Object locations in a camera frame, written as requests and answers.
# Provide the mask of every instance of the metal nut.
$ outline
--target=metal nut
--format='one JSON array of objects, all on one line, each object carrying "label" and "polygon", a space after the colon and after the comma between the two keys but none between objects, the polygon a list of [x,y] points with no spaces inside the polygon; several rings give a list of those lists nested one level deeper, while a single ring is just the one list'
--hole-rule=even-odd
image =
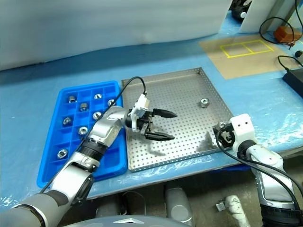
[{"label": "metal nut", "polygon": [[76,100],[76,97],[75,96],[69,96],[68,97],[68,103],[76,103],[77,100]]},{"label": "metal nut", "polygon": [[67,125],[71,125],[72,124],[72,119],[71,117],[66,117],[64,120],[63,120],[63,126],[67,126]]},{"label": "metal nut", "polygon": [[225,125],[226,125],[226,124],[225,124],[224,122],[219,122],[219,128],[220,128],[220,129],[223,129],[223,128],[225,127]]},{"label": "metal nut", "polygon": [[87,103],[81,103],[80,104],[80,111],[88,111],[89,105]]},{"label": "metal nut", "polygon": [[113,102],[114,102],[114,99],[109,99],[107,102],[107,105],[110,106]]},{"label": "metal nut", "polygon": [[97,120],[99,117],[101,116],[101,112],[100,111],[97,111],[93,114],[93,119],[94,120]]},{"label": "metal nut", "polygon": [[217,203],[216,207],[217,207],[217,209],[218,209],[219,212],[221,212],[222,210],[226,209],[225,204],[224,204],[223,201],[220,201],[219,203]]},{"label": "metal nut", "polygon": [[99,99],[99,98],[102,98],[102,95],[101,94],[95,94],[94,99]]},{"label": "metal nut", "polygon": [[61,149],[59,150],[58,154],[57,154],[57,158],[62,159],[64,157],[66,157],[68,154],[68,150],[67,149]]},{"label": "metal nut", "polygon": [[89,130],[88,130],[87,127],[82,126],[82,127],[80,127],[80,128],[78,129],[78,134],[81,135],[81,136],[83,136],[83,135],[85,135],[88,131],[89,131]]},{"label": "metal nut", "polygon": [[208,98],[202,98],[200,103],[201,103],[202,108],[207,108],[209,106],[209,99]]}]

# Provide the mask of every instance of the white backdrop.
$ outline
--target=white backdrop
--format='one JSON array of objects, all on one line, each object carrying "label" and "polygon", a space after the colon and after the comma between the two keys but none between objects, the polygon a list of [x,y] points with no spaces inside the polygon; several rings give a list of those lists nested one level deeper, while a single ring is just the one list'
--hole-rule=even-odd
[{"label": "white backdrop", "polygon": [[[243,20],[239,32],[259,32],[260,25],[263,23],[264,20],[268,18],[270,11],[276,1],[277,0],[253,0],[247,12],[247,15]],[[285,18],[293,5],[294,0],[284,0],[281,5],[281,8],[274,16]],[[268,28],[268,31],[275,31],[281,25],[282,22],[283,21],[279,19],[269,21],[269,23],[271,23],[271,26]]]},{"label": "white backdrop", "polygon": [[220,30],[231,0],[0,0],[0,70]]}]

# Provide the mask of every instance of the black power adapter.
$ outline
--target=black power adapter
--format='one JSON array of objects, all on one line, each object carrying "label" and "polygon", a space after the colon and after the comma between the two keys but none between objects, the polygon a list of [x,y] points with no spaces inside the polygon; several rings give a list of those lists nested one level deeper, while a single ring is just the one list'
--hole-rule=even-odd
[{"label": "black power adapter", "polygon": [[287,70],[283,80],[303,98],[303,69]]}]

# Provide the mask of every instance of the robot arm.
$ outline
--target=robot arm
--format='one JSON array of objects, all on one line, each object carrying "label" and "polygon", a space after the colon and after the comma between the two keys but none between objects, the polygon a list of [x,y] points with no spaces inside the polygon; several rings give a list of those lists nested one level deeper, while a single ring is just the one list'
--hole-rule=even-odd
[{"label": "robot arm", "polygon": [[[248,114],[233,117],[228,123],[220,123],[214,128],[214,132],[220,132],[221,144],[224,147],[232,147],[241,160],[263,163],[285,172],[282,157],[258,144]],[[294,192],[292,182],[288,177],[264,166],[258,165],[258,167],[277,177]],[[272,177],[253,168],[252,172],[256,177],[264,226],[301,226],[301,212],[296,210],[294,201],[286,189]]]},{"label": "robot arm", "polygon": [[14,208],[0,214],[1,226],[56,227],[63,215],[77,204],[82,204],[93,185],[92,173],[97,170],[106,150],[123,127],[130,127],[150,140],[172,140],[173,136],[151,132],[152,117],[176,117],[172,112],[155,109],[148,112],[149,100],[142,94],[129,111],[112,106],[94,124],[89,135],[59,173],[46,193],[28,197]]}]

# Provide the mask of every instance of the table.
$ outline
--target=table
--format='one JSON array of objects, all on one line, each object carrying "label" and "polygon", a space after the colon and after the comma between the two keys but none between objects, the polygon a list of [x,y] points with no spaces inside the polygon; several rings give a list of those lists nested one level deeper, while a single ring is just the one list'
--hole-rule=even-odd
[{"label": "table", "polygon": [[[0,211],[39,192],[36,177],[58,92],[65,87],[202,67],[234,115],[249,113],[260,143],[276,152],[303,145],[303,99],[284,71],[225,80],[198,42],[239,35],[230,14],[219,34],[188,41],[111,48],[0,72]],[[297,43],[289,55],[303,49]],[[89,198],[234,165],[223,153],[94,183]]]}]

